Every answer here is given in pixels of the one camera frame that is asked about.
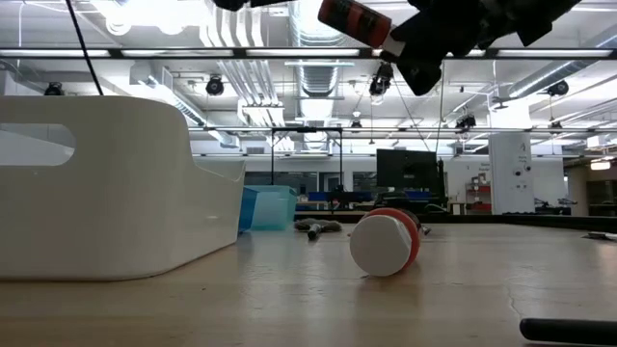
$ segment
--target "teal plastic bin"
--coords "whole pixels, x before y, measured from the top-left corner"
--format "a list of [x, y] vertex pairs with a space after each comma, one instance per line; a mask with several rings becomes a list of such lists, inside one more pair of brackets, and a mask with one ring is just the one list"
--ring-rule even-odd
[[255, 214], [255, 203], [257, 202], [258, 192], [244, 187], [242, 191], [242, 204], [240, 205], [240, 223], [238, 233], [251, 228], [253, 225], [253, 215]]
[[257, 191], [251, 230], [287, 230], [293, 224], [297, 194], [288, 186], [245, 186]]

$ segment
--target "white cylindrical object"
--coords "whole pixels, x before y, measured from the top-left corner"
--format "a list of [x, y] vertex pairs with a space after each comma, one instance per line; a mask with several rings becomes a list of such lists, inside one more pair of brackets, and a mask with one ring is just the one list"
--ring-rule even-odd
[[385, 277], [405, 266], [412, 253], [412, 238], [397, 219], [371, 216], [356, 225], [349, 248], [361, 269], [369, 275]]

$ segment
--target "black rod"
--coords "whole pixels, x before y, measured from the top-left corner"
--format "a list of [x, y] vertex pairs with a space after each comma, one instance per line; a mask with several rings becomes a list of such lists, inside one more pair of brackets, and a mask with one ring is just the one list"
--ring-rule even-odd
[[274, 185], [274, 133], [276, 130], [272, 129], [272, 143], [270, 146], [270, 185]]
[[440, 203], [442, 207], [447, 207], [447, 199], [445, 198], [445, 174], [443, 173], [443, 160], [440, 158], [440, 161], [437, 162], [438, 166], [438, 175], [440, 178]]
[[527, 318], [520, 328], [531, 341], [617, 345], [617, 322]]
[[339, 142], [338, 142], [338, 148], [340, 149], [340, 160], [339, 160], [339, 168], [338, 168], [338, 174], [340, 174], [340, 185], [341, 187], [345, 186], [345, 181], [343, 179], [343, 132], [340, 131], [338, 133], [340, 135], [339, 138]]
[[68, 12], [70, 13], [70, 18], [73, 21], [73, 26], [75, 26], [75, 32], [77, 33], [77, 38], [79, 39], [79, 45], [81, 46], [81, 50], [84, 52], [84, 59], [86, 59], [88, 70], [90, 71], [90, 75], [93, 77], [96, 90], [98, 91], [99, 95], [104, 96], [103, 89], [100, 87], [100, 83], [98, 82], [98, 77], [96, 77], [96, 72], [94, 71], [93, 62], [90, 59], [90, 55], [88, 54], [88, 48], [86, 47], [84, 36], [81, 33], [81, 28], [79, 28], [79, 23], [77, 22], [77, 16], [75, 15], [75, 10], [73, 9], [73, 6], [70, 3], [70, 0], [67, 0], [67, 7], [68, 7]]

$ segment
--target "black stand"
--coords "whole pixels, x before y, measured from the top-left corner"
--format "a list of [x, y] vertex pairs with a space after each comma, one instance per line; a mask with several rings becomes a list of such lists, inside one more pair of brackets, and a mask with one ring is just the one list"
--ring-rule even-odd
[[617, 322], [527, 318], [520, 329], [531, 341], [617, 346]]

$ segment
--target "black cable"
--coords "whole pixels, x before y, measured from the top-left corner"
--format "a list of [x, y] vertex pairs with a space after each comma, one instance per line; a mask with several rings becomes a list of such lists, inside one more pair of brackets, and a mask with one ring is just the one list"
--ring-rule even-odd
[[79, 45], [81, 46], [81, 50], [84, 52], [84, 58], [86, 59], [86, 64], [88, 64], [88, 69], [90, 70], [90, 75], [93, 77], [93, 81], [96, 85], [96, 89], [98, 90], [98, 94], [104, 96], [103, 89], [100, 88], [100, 83], [98, 83], [98, 77], [96, 77], [96, 73], [94, 72], [93, 62], [90, 60], [90, 56], [88, 55], [88, 49], [86, 48], [84, 36], [82, 35], [81, 29], [79, 28], [77, 16], [75, 15], [75, 10], [73, 9], [73, 5], [70, 3], [70, 0], [66, 1], [68, 12], [70, 13], [70, 18], [73, 21], [73, 25], [75, 26], [75, 32], [77, 33], [77, 38], [79, 39]]
[[426, 147], [426, 150], [431, 151], [431, 148], [429, 148], [429, 146], [426, 144], [426, 141], [424, 141], [424, 137], [422, 137], [422, 133], [417, 128], [416, 120], [414, 120], [414, 116], [412, 115], [412, 111], [410, 111], [409, 107], [407, 107], [407, 103], [405, 102], [405, 98], [403, 97], [403, 93], [401, 93], [401, 89], [398, 88], [398, 83], [396, 83], [396, 80], [394, 80], [393, 77], [392, 77], [392, 81], [394, 82], [394, 86], [398, 90], [398, 94], [401, 96], [401, 101], [403, 102], [403, 106], [405, 106], [405, 110], [407, 111], [407, 115], [409, 115], [409, 119], [412, 121], [412, 124], [414, 125], [414, 128], [416, 129], [417, 135], [420, 137], [420, 140], [422, 140], [422, 142], [424, 143], [424, 146]]

